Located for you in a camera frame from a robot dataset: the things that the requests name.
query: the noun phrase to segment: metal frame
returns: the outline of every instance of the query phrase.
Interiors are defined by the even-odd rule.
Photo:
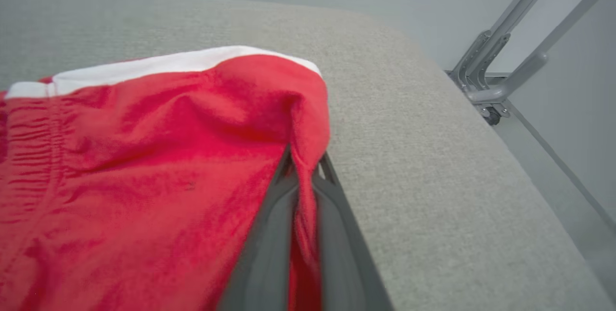
[[[511,112],[520,120],[541,147],[554,160],[556,165],[565,173],[572,184],[579,190],[588,204],[596,211],[611,232],[616,233],[616,221],[605,211],[599,201],[588,191],[577,175],[557,155],[550,144],[532,124],[511,104],[507,97],[515,91],[528,78],[533,76],[548,61],[547,52],[574,26],[585,13],[587,13],[599,0],[581,0],[567,17],[544,39],[537,48],[527,57],[517,69],[511,73],[502,85],[490,90],[465,92],[469,100],[477,107],[484,117],[487,117],[487,107],[492,106],[502,117],[510,116]]]
[[[494,107],[499,116],[508,117],[508,110],[500,103],[548,61],[545,49],[538,48],[502,84],[491,85],[486,79],[488,66],[509,41],[511,30],[536,1],[513,0],[494,26],[479,34],[453,71],[449,72],[449,77],[458,84],[485,118],[494,112],[489,107]]]

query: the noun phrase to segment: red fabric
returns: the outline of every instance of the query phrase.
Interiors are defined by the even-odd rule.
[[[290,308],[318,309],[328,127],[319,74],[277,56],[1,100],[0,309],[214,309],[289,143]]]

